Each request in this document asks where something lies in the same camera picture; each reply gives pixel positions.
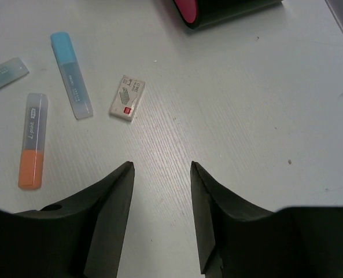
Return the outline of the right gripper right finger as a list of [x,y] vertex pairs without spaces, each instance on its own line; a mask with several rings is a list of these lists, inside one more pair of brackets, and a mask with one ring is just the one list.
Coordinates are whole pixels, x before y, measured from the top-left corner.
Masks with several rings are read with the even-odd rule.
[[272,212],[220,184],[198,162],[191,163],[190,180],[201,274],[205,277],[223,277],[220,252],[227,241],[224,217],[246,222],[267,217]]

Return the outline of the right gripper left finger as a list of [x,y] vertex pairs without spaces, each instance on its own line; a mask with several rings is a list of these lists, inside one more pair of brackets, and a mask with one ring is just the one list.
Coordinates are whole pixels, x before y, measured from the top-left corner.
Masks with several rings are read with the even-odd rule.
[[25,277],[116,277],[134,189],[125,162],[86,189],[18,214],[16,270]]

